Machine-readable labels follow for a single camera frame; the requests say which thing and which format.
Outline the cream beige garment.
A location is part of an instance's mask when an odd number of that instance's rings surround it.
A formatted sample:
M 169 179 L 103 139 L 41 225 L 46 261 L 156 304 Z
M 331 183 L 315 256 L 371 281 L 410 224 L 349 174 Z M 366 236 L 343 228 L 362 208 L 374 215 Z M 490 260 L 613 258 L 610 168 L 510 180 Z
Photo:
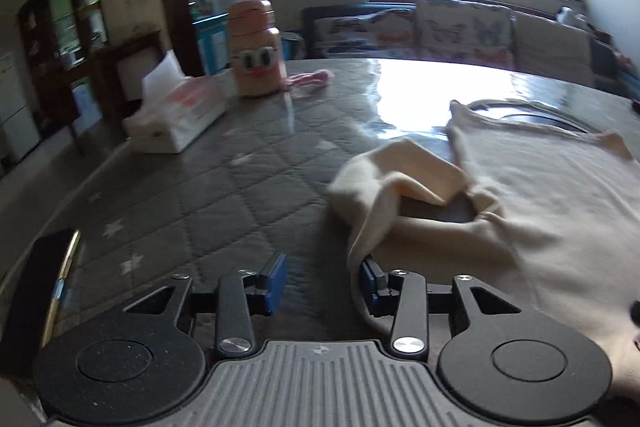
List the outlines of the cream beige garment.
M 477 277 L 597 343 L 614 395 L 637 399 L 638 160 L 613 132 L 450 110 L 453 160 L 402 138 L 349 159 L 329 184 L 352 229 L 349 272 L 372 257 L 431 282 Z

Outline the grey quilted star table mat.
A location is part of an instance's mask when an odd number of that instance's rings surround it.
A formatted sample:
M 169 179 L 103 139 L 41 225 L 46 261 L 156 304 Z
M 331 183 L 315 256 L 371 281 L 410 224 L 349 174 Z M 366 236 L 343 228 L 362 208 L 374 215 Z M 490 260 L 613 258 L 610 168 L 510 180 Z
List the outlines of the grey quilted star table mat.
M 582 127 L 615 129 L 639 144 L 626 98 L 561 80 L 501 69 L 392 60 L 329 60 L 329 86 L 311 94 L 230 101 L 227 113 L 177 156 L 124 150 L 53 219 L 81 245 L 55 328 L 67 331 L 183 272 L 206 287 L 232 268 L 276 251 L 290 257 L 274 337 L 367 335 L 338 280 L 346 230 L 330 213 L 326 186 L 349 158 L 407 135 L 450 156 L 451 100 L 527 101 Z

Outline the white tissue pack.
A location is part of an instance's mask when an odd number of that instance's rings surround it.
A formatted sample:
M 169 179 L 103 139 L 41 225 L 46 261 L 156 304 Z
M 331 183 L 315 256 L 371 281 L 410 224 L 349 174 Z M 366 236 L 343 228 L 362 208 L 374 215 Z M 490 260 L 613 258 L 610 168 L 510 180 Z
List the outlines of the white tissue pack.
M 226 113 L 225 70 L 191 77 L 169 50 L 142 79 L 142 103 L 122 124 L 130 146 L 145 154 L 179 154 Z

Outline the black smartphone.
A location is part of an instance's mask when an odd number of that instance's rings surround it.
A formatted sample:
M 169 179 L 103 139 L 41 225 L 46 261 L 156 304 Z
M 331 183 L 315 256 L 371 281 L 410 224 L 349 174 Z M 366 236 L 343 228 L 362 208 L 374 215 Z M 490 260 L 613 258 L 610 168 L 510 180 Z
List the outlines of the black smartphone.
M 31 379 L 38 352 L 52 338 L 81 234 L 65 229 L 35 241 L 17 281 L 1 337 L 1 375 Z

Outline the round glass turntable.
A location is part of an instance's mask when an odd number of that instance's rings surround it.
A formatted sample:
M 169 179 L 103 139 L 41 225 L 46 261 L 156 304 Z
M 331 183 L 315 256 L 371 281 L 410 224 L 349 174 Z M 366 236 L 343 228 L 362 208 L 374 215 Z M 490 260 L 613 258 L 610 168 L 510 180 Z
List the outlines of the round glass turntable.
M 468 105 L 473 112 L 495 120 L 544 124 L 580 134 L 596 134 L 600 130 L 552 105 L 537 101 L 480 100 Z

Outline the pink cartoon water bottle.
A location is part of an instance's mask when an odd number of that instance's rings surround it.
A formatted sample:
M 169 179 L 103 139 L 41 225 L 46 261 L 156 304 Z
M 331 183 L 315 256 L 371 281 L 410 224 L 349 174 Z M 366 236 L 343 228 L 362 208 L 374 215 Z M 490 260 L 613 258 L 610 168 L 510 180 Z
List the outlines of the pink cartoon water bottle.
M 286 73 L 280 31 L 268 0 L 244 0 L 228 11 L 231 68 L 239 96 L 280 91 Z

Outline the left butterfly cushion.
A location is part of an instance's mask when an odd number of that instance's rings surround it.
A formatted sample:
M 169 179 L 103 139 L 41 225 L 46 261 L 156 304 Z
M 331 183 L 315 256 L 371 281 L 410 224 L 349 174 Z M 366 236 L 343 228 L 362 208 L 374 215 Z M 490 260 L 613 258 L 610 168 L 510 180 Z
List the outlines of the left butterfly cushion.
M 416 60 L 416 14 L 390 9 L 314 22 L 311 51 L 319 58 Z

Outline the butterfly cushion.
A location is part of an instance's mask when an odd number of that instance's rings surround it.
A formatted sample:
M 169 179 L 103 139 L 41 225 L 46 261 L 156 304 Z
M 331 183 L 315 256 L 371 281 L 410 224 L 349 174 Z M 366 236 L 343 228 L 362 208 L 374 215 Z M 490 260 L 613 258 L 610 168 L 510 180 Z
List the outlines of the butterfly cushion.
M 390 9 L 314 22 L 311 51 L 319 58 L 416 60 L 416 14 Z
M 458 0 L 416 0 L 416 53 L 421 60 L 513 70 L 512 11 Z

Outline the blue cabinet in doorway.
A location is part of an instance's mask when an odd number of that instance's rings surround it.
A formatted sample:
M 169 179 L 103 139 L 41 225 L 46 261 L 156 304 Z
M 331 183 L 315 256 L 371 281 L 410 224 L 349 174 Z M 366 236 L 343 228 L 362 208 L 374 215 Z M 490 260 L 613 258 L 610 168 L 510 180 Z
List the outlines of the blue cabinet in doorway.
M 228 14 L 201 18 L 193 23 L 198 50 L 207 75 L 215 75 L 230 65 Z

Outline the dark wooden side table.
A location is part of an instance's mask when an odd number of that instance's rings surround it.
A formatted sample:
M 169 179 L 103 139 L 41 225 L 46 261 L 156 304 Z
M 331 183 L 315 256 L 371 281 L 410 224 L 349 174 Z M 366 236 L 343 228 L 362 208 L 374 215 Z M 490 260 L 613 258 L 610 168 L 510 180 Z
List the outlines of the dark wooden side table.
M 160 30 L 143 31 L 94 52 L 67 69 L 64 79 L 74 84 L 87 77 L 102 119 L 123 138 L 122 122 L 141 106 L 142 78 L 165 56 Z

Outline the right butterfly cushion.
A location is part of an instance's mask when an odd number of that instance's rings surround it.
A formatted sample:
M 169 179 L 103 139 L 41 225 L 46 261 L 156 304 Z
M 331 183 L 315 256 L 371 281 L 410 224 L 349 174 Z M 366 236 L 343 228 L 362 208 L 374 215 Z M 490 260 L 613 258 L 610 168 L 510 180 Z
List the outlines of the right butterfly cushion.
M 513 70 L 512 11 L 458 0 L 416 0 L 416 53 L 421 60 Z

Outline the plain beige cushion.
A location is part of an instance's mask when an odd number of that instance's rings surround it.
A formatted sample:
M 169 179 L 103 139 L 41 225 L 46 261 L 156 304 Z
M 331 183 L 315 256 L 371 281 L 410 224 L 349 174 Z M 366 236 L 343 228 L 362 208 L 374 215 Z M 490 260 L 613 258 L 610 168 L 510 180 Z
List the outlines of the plain beige cushion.
M 515 69 L 525 74 L 594 87 L 591 38 L 585 31 L 515 11 Z

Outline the white refrigerator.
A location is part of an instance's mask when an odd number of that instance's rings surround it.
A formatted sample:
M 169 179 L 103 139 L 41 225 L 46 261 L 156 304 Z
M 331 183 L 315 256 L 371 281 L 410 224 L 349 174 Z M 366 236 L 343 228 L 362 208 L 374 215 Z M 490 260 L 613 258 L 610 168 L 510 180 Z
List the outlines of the white refrigerator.
M 40 142 L 40 135 L 27 106 L 13 53 L 2 55 L 0 63 L 1 130 L 9 156 L 21 162 Z

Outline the blue sofa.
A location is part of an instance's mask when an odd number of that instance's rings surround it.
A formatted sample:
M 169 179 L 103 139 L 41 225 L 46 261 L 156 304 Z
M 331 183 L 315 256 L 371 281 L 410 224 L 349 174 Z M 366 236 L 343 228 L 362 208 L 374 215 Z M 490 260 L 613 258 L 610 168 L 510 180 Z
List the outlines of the blue sofa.
M 390 9 L 408 9 L 416 14 L 413 4 L 365 3 L 316 6 L 303 10 L 302 35 L 306 40 L 305 56 L 319 58 L 311 51 L 314 42 L 314 22 L 323 17 L 337 17 L 342 15 L 363 15 Z M 591 67 L 594 75 L 594 87 L 611 94 L 638 98 L 639 78 L 631 67 L 624 62 L 624 58 L 615 52 L 612 46 L 590 35 Z

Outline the dark wooden display cabinet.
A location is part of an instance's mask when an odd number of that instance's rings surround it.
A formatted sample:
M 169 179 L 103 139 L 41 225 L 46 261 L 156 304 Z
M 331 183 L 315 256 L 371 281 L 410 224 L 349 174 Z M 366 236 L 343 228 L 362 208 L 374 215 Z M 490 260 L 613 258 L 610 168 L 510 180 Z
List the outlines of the dark wooden display cabinet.
M 73 87 L 83 79 L 105 117 L 114 117 L 122 88 L 101 0 L 27 0 L 17 23 L 39 104 L 37 126 L 45 136 L 66 129 L 77 139 Z

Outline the white plush toy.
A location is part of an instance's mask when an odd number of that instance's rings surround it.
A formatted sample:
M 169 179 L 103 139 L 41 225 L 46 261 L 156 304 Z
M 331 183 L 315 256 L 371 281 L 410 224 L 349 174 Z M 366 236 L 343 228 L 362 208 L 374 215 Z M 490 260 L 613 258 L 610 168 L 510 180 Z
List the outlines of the white plush toy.
M 566 5 L 562 6 L 556 13 L 556 21 L 562 25 L 578 28 L 583 31 L 589 30 L 587 17 Z

